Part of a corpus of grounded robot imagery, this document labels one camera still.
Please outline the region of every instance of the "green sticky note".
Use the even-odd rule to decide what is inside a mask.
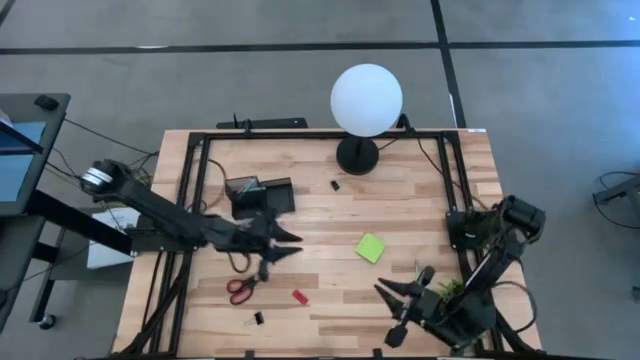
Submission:
[[[384,242],[371,233],[365,233],[356,247],[356,253],[375,264],[384,251]]]

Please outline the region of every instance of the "small white object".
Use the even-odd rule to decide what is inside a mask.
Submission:
[[[140,213],[132,208],[116,208],[111,209],[111,211],[96,213],[91,216],[105,225],[109,225],[112,228],[119,230],[120,232],[124,232],[123,229],[118,228],[118,225],[122,226],[125,229],[128,227],[136,226]],[[105,266],[131,262],[133,261],[133,258],[131,256],[138,255],[135,251],[131,251],[131,256],[128,256],[104,245],[93,245],[93,240],[89,241],[92,245],[89,246],[89,256],[87,257],[88,269],[98,269]]]
[[[361,137],[378,135],[402,110],[402,89],[389,70],[375,64],[347,69],[331,90],[331,112],[340,127]]]

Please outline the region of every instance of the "gray carpet floor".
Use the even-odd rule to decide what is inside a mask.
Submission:
[[[634,0],[441,4],[450,41],[640,39]],[[425,0],[17,0],[0,26],[0,48],[436,40]],[[604,172],[640,170],[640,49],[453,50],[452,57],[467,125],[488,129],[504,191],[547,211],[542,239],[524,256],[544,348],[637,359],[640,304],[630,290],[640,284],[640,234],[604,220],[591,193],[602,189],[597,178]],[[0,92],[70,93],[70,119],[155,151],[164,130],[213,128],[234,112],[335,127],[331,86],[363,62],[398,77],[414,126],[454,126],[440,52],[429,49],[0,55]],[[56,147],[76,171],[96,159],[139,157],[68,124]],[[51,161],[62,165],[56,154]],[[70,205],[91,205],[49,173],[39,187]],[[640,225],[625,201],[603,211]],[[48,228],[43,241],[54,236]],[[33,261],[29,273],[43,268]],[[0,358],[108,351],[126,279],[57,284],[49,312],[60,321],[50,331],[27,323],[38,287],[39,278],[22,287],[0,335]]]

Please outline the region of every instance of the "red object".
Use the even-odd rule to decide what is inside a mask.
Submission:
[[[298,299],[298,301],[300,301],[302,305],[307,305],[307,303],[309,302],[309,299],[307,299],[306,296],[302,295],[302,293],[298,290],[294,290],[291,295],[293,295],[294,298]]]

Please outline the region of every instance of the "black desk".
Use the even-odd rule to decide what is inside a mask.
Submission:
[[[38,241],[46,221],[122,253],[131,252],[130,237],[36,189],[71,100],[68,94],[46,94],[60,103],[58,108],[49,111],[34,104],[39,95],[41,94],[0,94],[0,108],[9,115],[13,123],[46,122],[39,141],[43,151],[33,156],[16,200],[0,202],[0,297],[4,297],[0,300],[4,302],[0,304],[0,333],[18,296],[31,258],[56,264],[66,257],[64,248]],[[79,243],[76,239],[70,244],[75,244],[77,248]],[[53,288],[54,275],[51,271],[45,274],[30,318],[32,322],[40,321],[44,314]]]

